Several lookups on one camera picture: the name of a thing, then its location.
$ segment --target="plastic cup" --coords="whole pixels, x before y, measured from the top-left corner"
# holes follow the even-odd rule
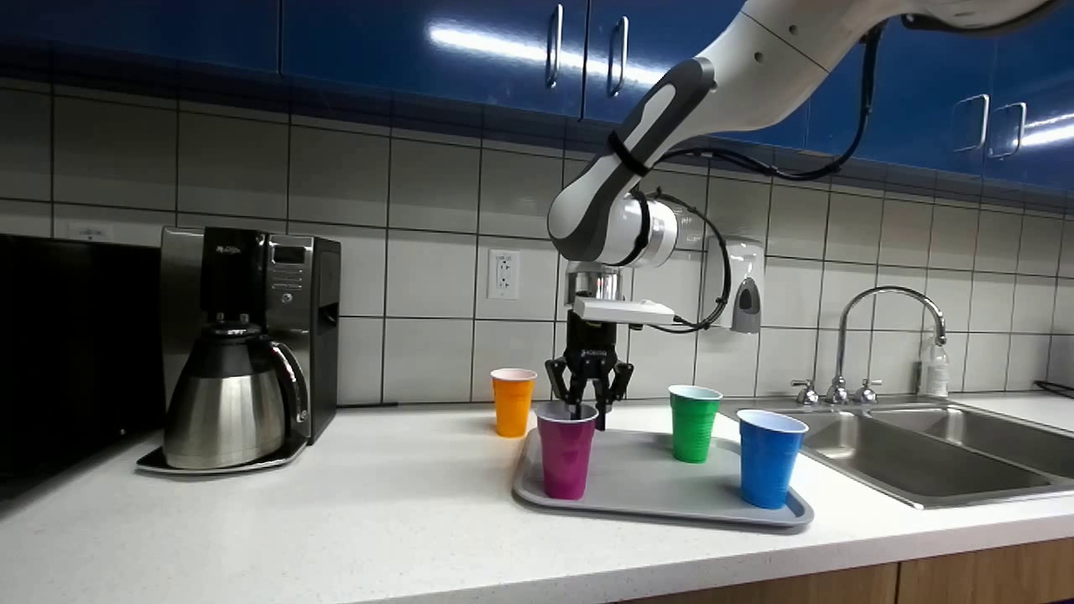
[[[794,456],[801,451],[810,425],[773,413],[773,410],[741,410],[741,501],[750,506],[779,510],[786,506],[786,489],[791,482]]]
[[[534,369],[494,369],[494,405],[497,405],[497,432],[499,435],[523,435],[531,425],[531,404],[536,371]]]
[[[706,462],[712,451],[712,419],[719,413],[719,388],[672,386],[672,456]]]
[[[591,443],[597,410],[584,405],[571,417],[565,404],[541,404],[536,410],[543,494],[555,501],[581,501],[591,476]]]

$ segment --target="orange cup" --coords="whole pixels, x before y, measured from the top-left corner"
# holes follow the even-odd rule
[[[534,369],[494,369],[494,405],[497,405],[497,432],[523,435],[531,425],[531,404],[536,371]]]

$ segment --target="kitchen counter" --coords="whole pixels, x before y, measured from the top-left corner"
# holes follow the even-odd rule
[[[965,399],[1074,431],[1074,399]],[[665,405],[619,404],[609,431],[666,432]],[[618,601],[838,567],[1074,537],[1074,489],[911,510],[812,460],[804,532],[572,518],[510,498],[519,441],[491,410],[353,410],[291,466],[163,480],[144,441],[0,518],[0,601]]]

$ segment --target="sink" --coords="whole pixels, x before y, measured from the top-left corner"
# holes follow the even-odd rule
[[[1074,480],[1074,435],[952,404],[872,405],[870,419]]]
[[[783,410],[810,424],[801,452],[911,506],[963,506],[1074,485],[955,441],[938,413]]]

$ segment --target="wall outlet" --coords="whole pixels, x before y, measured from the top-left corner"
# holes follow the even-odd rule
[[[523,294],[523,256],[510,249],[491,249],[491,300]]]

